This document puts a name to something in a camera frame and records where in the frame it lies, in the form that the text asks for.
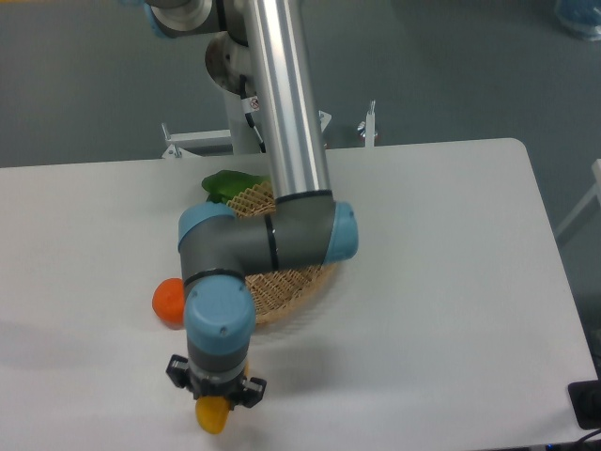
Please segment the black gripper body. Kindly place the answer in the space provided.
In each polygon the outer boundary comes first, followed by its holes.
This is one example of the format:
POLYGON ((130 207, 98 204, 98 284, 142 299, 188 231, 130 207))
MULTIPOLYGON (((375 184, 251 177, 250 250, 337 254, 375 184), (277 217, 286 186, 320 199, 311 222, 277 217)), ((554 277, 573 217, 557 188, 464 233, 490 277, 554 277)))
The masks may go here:
POLYGON ((203 397, 222 397, 228 403, 230 408, 235 408, 241 404, 241 393, 243 390, 243 380, 248 376, 249 365, 246 364, 240 373, 229 381, 214 381, 210 378, 199 378, 189 368, 187 370, 188 385, 187 389, 193 394, 193 399, 203 397))

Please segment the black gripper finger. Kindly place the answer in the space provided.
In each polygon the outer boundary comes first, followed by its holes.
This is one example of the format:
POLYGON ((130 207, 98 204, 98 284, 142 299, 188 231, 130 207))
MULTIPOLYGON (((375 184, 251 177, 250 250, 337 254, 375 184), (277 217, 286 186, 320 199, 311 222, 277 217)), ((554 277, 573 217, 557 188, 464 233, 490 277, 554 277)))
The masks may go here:
POLYGON ((235 410, 238 406, 251 409, 262 401, 266 388, 266 380, 243 376, 229 394, 230 409, 235 410))
POLYGON ((167 364, 165 374, 176 388, 190 390, 190 367, 186 357, 173 354, 167 364))

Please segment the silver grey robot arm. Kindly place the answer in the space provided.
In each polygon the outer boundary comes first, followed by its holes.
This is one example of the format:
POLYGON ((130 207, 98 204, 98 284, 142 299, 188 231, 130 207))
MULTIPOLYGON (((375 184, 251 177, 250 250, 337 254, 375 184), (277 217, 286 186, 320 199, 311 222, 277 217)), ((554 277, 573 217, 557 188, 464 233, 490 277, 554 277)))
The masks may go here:
POLYGON ((272 214, 238 218, 224 204, 185 210, 178 222, 186 356, 166 369, 197 401, 220 399, 228 410, 251 408, 266 382, 245 373, 255 326, 249 275, 328 265, 353 257, 358 226, 348 203, 332 197, 296 1, 147 1, 157 34, 174 39, 217 32, 246 46, 262 116, 276 203, 272 214))

